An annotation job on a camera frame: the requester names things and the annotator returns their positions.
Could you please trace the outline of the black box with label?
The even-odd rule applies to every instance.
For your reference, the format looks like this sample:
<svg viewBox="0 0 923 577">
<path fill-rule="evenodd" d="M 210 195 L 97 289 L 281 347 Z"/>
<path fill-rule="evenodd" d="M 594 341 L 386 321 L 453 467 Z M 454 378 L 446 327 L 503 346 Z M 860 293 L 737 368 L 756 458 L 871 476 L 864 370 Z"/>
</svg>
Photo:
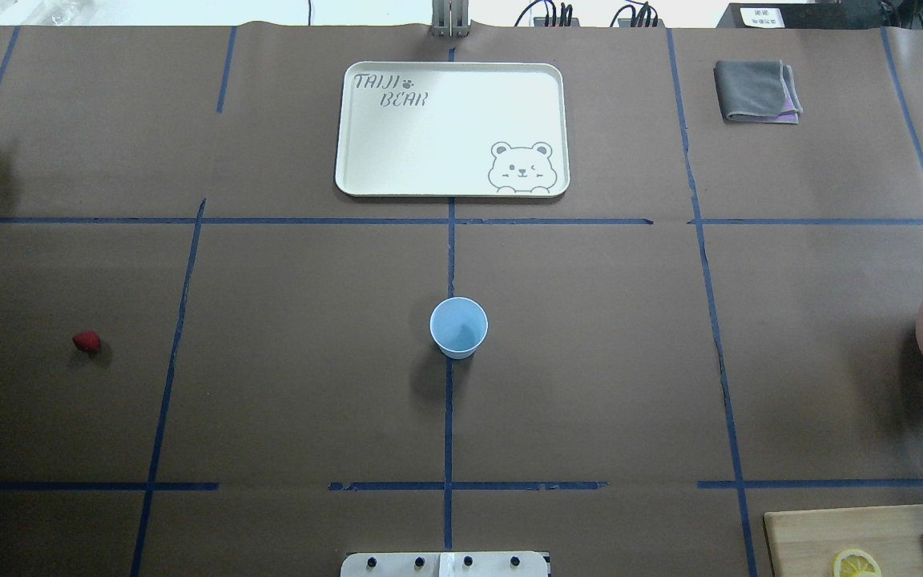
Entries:
<svg viewBox="0 0 923 577">
<path fill-rule="evenodd" d="M 880 1 L 729 2 L 717 28 L 867 30 L 889 26 L 893 12 Z"/>
</svg>

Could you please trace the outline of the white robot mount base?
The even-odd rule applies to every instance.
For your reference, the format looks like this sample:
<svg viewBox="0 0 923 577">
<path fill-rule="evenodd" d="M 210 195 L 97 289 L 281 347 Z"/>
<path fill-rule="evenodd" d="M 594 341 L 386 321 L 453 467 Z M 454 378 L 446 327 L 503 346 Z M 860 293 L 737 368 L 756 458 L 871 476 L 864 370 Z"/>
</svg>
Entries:
<svg viewBox="0 0 923 577">
<path fill-rule="evenodd" d="M 358 552 L 341 563 L 341 576 L 550 576 L 537 551 Z"/>
</svg>

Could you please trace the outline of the cream bear serving tray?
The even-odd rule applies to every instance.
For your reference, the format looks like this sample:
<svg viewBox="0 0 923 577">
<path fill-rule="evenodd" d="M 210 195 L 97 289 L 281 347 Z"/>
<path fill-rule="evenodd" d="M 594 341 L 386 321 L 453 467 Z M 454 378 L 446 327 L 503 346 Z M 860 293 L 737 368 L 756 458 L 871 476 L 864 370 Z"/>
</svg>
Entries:
<svg viewBox="0 0 923 577">
<path fill-rule="evenodd" d="M 345 194 L 549 200 L 570 180 L 563 78 L 549 63 L 345 70 L 336 157 Z"/>
</svg>

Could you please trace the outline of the aluminium frame post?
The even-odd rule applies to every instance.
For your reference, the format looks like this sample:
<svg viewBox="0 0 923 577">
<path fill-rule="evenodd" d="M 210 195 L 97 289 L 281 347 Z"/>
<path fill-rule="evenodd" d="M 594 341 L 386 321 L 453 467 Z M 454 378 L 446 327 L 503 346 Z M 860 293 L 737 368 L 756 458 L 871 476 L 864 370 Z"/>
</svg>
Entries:
<svg viewBox="0 0 923 577">
<path fill-rule="evenodd" d="M 471 33 L 469 0 L 432 0 L 431 35 L 435 38 L 464 38 Z"/>
</svg>

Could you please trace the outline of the light blue plastic cup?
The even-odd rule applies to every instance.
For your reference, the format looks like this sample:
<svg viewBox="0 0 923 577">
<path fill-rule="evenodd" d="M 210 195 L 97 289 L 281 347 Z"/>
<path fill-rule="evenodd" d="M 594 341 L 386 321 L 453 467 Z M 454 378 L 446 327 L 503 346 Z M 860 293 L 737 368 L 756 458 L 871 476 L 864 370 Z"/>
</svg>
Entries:
<svg viewBox="0 0 923 577">
<path fill-rule="evenodd" d="M 490 319 L 476 301 L 454 297 L 443 300 L 431 313 L 433 343 L 450 359 L 472 357 L 490 332 Z"/>
</svg>

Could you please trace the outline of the lemon slices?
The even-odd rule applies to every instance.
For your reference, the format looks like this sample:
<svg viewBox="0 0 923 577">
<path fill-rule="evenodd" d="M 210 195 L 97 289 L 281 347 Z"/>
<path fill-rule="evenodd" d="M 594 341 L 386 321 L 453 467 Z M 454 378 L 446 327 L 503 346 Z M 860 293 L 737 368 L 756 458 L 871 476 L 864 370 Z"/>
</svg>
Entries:
<svg viewBox="0 0 923 577">
<path fill-rule="evenodd" d="M 843 549 L 832 560 L 832 576 L 834 577 L 881 577 L 881 566 L 862 549 Z"/>
</svg>

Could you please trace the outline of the red strawberry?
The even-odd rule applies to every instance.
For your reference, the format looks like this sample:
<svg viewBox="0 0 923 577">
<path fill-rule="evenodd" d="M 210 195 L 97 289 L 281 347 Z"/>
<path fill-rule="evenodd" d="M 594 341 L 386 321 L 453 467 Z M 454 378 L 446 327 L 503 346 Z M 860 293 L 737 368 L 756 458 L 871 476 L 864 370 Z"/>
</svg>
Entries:
<svg viewBox="0 0 923 577">
<path fill-rule="evenodd" d="M 99 334 L 95 331 L 75 333 L 72 337 L 72 343 L 77 350 L 88 354 L 99 353 L 100 349 L 102 349 L 102 340 L 100 340 Z"/>
</svg>

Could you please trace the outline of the wooden cutting board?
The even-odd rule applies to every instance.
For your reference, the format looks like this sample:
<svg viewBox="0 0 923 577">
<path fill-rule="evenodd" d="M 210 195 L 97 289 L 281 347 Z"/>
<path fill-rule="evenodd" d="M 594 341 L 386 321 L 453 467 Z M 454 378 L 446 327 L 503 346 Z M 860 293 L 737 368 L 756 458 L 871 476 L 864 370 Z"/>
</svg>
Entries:
<svg viewBox="0 0 923 577">
<path fill-rule="evenodd" d="M 923 576 L 923 505 L 769 512 L 764 526 L 776 576 L 832 576 L 836 554 L 853 548 L 882 576 Z"/>
</svg>

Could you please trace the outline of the folded grey cloth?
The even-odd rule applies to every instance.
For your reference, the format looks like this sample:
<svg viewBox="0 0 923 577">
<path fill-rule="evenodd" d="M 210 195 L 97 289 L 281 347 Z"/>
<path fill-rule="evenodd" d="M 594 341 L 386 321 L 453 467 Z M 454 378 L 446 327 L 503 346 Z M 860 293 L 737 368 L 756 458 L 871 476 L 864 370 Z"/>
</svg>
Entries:
<svg viewBox="0 0 923 577">
<path fill-rule="evenodd" d="M 797 125 L 803 112 L 792 66 L 783 61 L 718 61 L 715 93 L 723 119 Z"/>
</svg>

